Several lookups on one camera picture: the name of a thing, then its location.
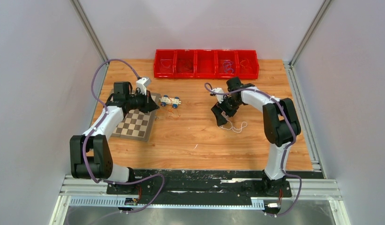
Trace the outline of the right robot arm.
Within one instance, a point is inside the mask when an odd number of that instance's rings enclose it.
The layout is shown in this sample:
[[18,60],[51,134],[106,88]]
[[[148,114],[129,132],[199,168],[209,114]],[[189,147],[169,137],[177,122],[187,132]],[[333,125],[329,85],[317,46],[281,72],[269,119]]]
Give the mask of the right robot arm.
[[274,195],[286,182],[285,163],[290,147],[301,133],[294,103],[290,98],[271,96],[252,83],[243,84],[239,77],[227,81],[227,92],[213,88],[208,82],[205,88],[217,99],[211,108],[218,127],[229,122],[241,105],[250,105],[263,115],[264,134],[270,143],[270,152],[261,189],[266,195]]

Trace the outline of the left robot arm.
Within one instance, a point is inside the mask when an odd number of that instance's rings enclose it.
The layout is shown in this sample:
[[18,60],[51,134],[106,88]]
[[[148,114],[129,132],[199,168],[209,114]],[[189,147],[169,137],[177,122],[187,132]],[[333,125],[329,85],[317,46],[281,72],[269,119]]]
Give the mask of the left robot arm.
[[102,113],[94,124],[83,134],[71,137],[70,166],[74,178],[117,184],[125,194],[135,192],[138,181],[133,169],[113,162],[108,141],[129,111],[149,113],[159,108],[147,89],[149,83],[147,78],[141,78],[134,90],[130,82],[115,82],[113,93],[102,103]]

